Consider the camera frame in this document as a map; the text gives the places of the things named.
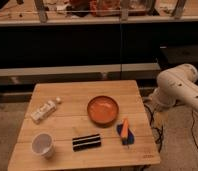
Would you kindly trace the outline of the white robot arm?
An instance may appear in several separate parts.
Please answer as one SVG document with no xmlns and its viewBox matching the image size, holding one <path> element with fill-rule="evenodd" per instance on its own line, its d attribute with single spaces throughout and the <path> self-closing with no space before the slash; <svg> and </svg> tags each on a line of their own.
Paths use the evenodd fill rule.
<svg viewBox="0 0 198 171">
<path fill-rule="evenodd" d="M 151 94 L 152 103 L 159 109 L 172 107 L 177 100 L 198 112 L 198 70 L 191 64 L 181 64 L 160 72 L 157 88 Z"/>
</svg>

